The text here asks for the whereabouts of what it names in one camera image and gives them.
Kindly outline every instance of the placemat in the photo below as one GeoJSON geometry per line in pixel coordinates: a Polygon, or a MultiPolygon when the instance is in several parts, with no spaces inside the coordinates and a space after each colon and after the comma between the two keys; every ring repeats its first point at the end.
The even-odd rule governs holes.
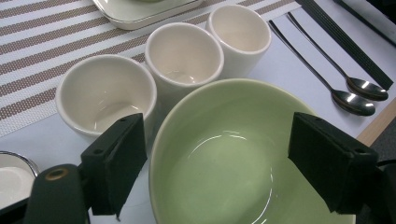
{"type": "Polygon", "coordinates": [[[300,7],[294,0],[206,0],[150,26],[125,31],[91,0],[0,0],[0,136],[55,114],[56,87],[75,63],[100,54],[144,61],[151,32],[169,22],[205,27],[211,11],[238,4],[268,21],[300,7]]]}

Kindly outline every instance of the spoon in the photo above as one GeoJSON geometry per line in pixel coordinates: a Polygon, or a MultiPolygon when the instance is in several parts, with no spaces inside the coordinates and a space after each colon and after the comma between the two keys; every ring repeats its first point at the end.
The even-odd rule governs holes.
{"type": "Polygon", "coordinates": [[[314,69],[305,58],[291,45],[285,36],[279,31],[273,21],[268,22],[274,33],[282,40],[282,42],[300,59],[305,66],[311,70],[311,72],[323,83],[323,85],[332,94],[332,99],[336,104],[349,113],[359,116],[371,116],[375,113],[375,107],[368,100],[356,95],[354,93],[346,91],[338,91],[332,88],[332,86],[314,69]]]}
{"type": "Polygon", "coordinates": [[[349,77],[347,73],[315,42],[314,39],[304,30],[299,22],[288,12],[288,17],[293,25],[305,36],[305,38],[311,42],[315,48],[343,75],[346,79],[346,85],[348,88],[357,93],[358,95],[374,101],[385,101],[388,99],[388,93],[381,87],[371,83],[369,81],[361,80],[355,77],[349,77]]]}

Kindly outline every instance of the table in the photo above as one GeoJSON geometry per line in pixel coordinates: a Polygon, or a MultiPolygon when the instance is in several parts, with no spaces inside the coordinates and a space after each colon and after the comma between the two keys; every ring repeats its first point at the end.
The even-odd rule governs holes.
{"type": "MultiPolygon", "coordinates": [[[[331,0],[317,3],[369,55],[396,80],[396,48],[383,40],[331,0]]],[[[338,90],[347,90],[341,75],[307,42],[284,15],[293,15],[353,77],[373,81],[298,5],[287,0],[207,0],[195,10],[136,31],[122,31],[108,22],[91,0],[0,1],[0,150],[22,154],[40,170],[79,164],[80,153],[92,142],[68,128],[53,102],[64,72],[94,54],[116,53],[144,61],[145,41],[157,27],[173,21],[205,26],[207,13],[216,7],[242,4],[272,19],[297,50],[338,90]],[[284,7],[280,12],[273,6],[284,7]]],[[[375,102],[368,118],[348,114],[336,106],[319,80],[273,35],[266,54],[249,78],[282,88],[311,106],[320,117],[370,146],[396,114],[396,88],[385,102],[375,102]]],[[[151,139],[148,142],[150,153],[151,139]]],[[[149,160],[136,179],[120,215],[121,223],[155,223],[149,202],[149,160]]],[[[115,217],[91,217],[92,223],[119,223],[115,217]]]]}

